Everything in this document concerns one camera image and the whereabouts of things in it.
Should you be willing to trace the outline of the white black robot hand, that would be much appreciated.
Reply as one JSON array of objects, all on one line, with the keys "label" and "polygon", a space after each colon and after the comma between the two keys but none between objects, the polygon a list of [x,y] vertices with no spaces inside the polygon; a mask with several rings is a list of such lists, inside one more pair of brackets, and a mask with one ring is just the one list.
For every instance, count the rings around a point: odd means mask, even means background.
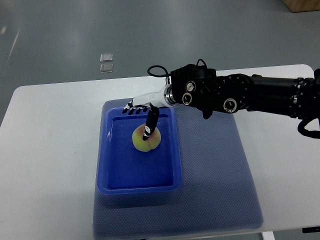
[{"label": "white black robot hand", "polygon": [[123,108],[123,114],[140,114],[146,113],[146,122],[144,127],[144,132],[142,135],[142,140],[148,140],[154,131],[158,123],[161,108],[170,108],[174,105],[170,100],[171,85],[167,84],[158,92],[146,93],[133,98],[130,102],[126,104]]}]

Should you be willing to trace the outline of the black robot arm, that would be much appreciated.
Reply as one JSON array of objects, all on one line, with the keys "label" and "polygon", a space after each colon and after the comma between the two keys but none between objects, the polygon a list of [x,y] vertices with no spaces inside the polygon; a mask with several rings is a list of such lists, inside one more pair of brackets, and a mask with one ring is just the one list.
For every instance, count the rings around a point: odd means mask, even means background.
[{"label": "black robot arm", "polygon": [[199,59],[163,77],[169,80],[164,98],[171,104],[181,104],[200,110],[204,119],[213,112],[234,114],[239,110],[264,112],[299,119],[297,131],[319,139],[319,130],[306,126],[320,118],[320,71],[313,77],[275,78],[235,73],[218,76]]}]

